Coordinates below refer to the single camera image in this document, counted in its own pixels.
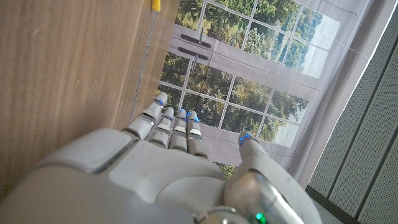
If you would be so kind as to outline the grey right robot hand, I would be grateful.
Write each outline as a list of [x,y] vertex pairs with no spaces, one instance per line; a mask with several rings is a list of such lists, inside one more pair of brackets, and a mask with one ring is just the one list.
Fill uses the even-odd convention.
[[229,179],[207,158],[194,111],[159,93],[124,129],[45,157],[1,202],[2,223],[320,223],[303,188],[248,131]]

